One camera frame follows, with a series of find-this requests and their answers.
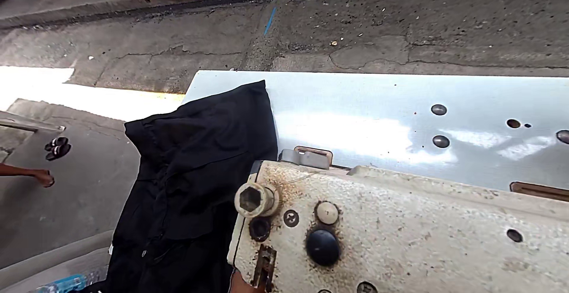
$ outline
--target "white knob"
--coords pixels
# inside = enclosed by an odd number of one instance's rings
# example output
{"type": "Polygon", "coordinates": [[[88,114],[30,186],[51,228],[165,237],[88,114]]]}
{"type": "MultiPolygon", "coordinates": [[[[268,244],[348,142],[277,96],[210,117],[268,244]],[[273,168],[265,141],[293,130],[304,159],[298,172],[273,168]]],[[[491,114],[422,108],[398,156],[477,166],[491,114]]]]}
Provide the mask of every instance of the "white knob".
{"type": "Polygon", "coordinates": [[[324,224],[334,224],[338,220],[338,209],[330,202],[322,202],[317,206],[317,217],[324,224]]]}

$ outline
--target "plastic bottle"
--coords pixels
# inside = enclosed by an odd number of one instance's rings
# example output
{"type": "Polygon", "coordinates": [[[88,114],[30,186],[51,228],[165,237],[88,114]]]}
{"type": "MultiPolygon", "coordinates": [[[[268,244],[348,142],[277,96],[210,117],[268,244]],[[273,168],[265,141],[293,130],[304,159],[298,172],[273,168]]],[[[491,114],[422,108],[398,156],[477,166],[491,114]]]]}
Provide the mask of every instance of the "plastic bottle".
{"type": "Polygon", "coordinates": [[[106,278],[106,269],[107,267],[105,266],[104,268],[97,268],[96,270],[84,274],[71,275],[64,279],[42,285],[29,293],[68,293],[73,290],[79,291],[95,282],[103,281],[106,278]]]}

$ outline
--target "black sandal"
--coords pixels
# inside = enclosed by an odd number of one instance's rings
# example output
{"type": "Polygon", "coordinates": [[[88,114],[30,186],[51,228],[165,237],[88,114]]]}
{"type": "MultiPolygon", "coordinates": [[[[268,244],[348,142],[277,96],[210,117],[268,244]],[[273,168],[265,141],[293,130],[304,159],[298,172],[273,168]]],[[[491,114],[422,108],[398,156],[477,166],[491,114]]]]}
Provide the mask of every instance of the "black sandal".
{"type": "Polygon", "coordinates": [[[71,144],[58,145],[51,149],[51,152],[46,155],[46,160],[53,161],[57,158],[62,158],[71,150],[71,144]]]}
{"type": "Polygon", "coordinates": [[[69,143],[69,139],[67,137],[56,137],[51,142],[47,143],[43,148],[46,151],[51,151],[51,149],[54,147],[66,145],[67,143],[69,143]]]}

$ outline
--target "black fabric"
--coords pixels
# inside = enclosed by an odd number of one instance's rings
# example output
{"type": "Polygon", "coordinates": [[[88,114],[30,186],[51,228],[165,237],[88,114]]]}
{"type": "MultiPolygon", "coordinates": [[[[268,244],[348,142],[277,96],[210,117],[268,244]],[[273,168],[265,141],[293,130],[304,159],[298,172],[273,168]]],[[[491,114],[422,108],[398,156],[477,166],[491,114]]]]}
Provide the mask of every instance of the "black fabric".
{"type": "Polygon", "coordinates": [[[226,293],[234,194],[254,160],[276,159],[265,81],[124,126],[140,168],[104,293],[226,293]]]}

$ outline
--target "cracked concrete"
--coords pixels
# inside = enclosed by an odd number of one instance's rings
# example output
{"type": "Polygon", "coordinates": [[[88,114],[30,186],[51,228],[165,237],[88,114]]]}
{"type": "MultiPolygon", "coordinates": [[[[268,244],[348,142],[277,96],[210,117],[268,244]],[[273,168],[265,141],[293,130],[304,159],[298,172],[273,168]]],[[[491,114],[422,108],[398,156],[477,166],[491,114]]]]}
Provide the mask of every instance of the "cracked concrete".
{"type": "Polygon", "coordinates": [[[0,65],[71,67],[73,84],[181,93],[199,69],[239,66],[260,9],[225,6],[14,29],[0,42],[0,65]]]}
{"type": "Polygon", "coordinates": [[[71,67],[70,83],[167,93],[185,92],[200,69],[565,76],[566,3],[257,0],[14,29],[0,40],[0,64],[71,67]]]}

